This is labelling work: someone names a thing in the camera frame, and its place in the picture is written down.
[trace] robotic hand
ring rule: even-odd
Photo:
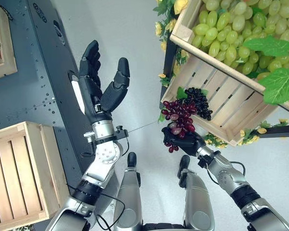
[[[122,146],[117,142],[128,137],[122,126],[114,130],[111,112],[124,99],[130,83],[129,64],[121,58],[118,70],[104,93],[98,77],[100,53],[97,41],[90,43],[80,61],[79,77],[70,76],[81,111],[87,116],[93,131],[84,136],[96,146],[95,159],[82,176],[74,193],[53,217],[47,231],[88,231],[95,224],[95,204],[114,172],[115,163],[122,156]]]
[[[181,140],[171,133],[169,127],[163,128],[162,132],[164,142],[177,145],[188,155],[196,156],[198,165],[216,177],[220,187],[232,197],[245,220],[250,223],[247,227],[249,231],[289,231],[289,224],[256,193],[244,175],[234,169],[221,152],[207,147],[199,134],[190,132]]]

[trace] white floor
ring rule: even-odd
[[[176,173],[183,152],[168,153],[160,132],[166,123],[156,122],[160,97],[157,75],[162,72],[164,62],[164,52],[155,36],[154,23],[158,18],[152,9],[156,1],[52,2],[62,18],[77,62],[92,40],[99,42],[103,89],[114,77],[119,58],[128,58],[131,84],[113,118],[115,125],[122,124],[130,131],[130,150],[138,155],[144,223],[182,223],[185,193],[178,186]],[[268,121],[277,123],[279,118],[289,119],[289,113],[279,109]],[[222,153],[231,161],[245,164],[248,182],[289,222],[289,139],[262,139],[249,146],[228,147]],[[119,180],[125,167],[126,157],[116,166]],[[210,192],[216,230],[246,230],[247,222],[235,203],[211,182],[196,159],[192,158],[190,168],[202,177]]]

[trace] grape bunch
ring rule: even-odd
[[[265,69],[258,80],[278,68],[289,69],[289,55],[272,57],[243,46],[268,35],[289,41],[289,0],[202,1],[192,45],[245,75]]]
[[[184,139],[186,133],[194,132],[193,119],[191,115],[199,115],[200,117],[211,120],[211,113],[207,97],[201,92],[201,89],[189,88],[185,90],[187,99],[179,99],[173,102],[164,101],[166,109],[162,109],[161,113],[165,115],[166,120],[172,120],[169,128],[172,134],[180,139]],[[168,151],[178,151],[179,147],[171,143],[164,143],[169,147]]]

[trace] black rubber grip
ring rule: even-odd
[[[238,188],[230,196],[240,209],[248,203],[260,198],[259,194],[250,185]]]
[[[82,180],[72,194],[72,197],[77,200],[83,201],[84,203],[95,205],[102,191],[103,189],[98,187],[97,185],[91,184],[86,180]]]

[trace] robot leg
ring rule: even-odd
[[[140,231],[143,218],[140,199],[140,174],[136,172],[136,154],[129,153],[128,167],[125,170],[118,199],[125,204],[122,216],[114,225],[114,231]],[[123,204],[116,202],[114,221],[123,210]]]

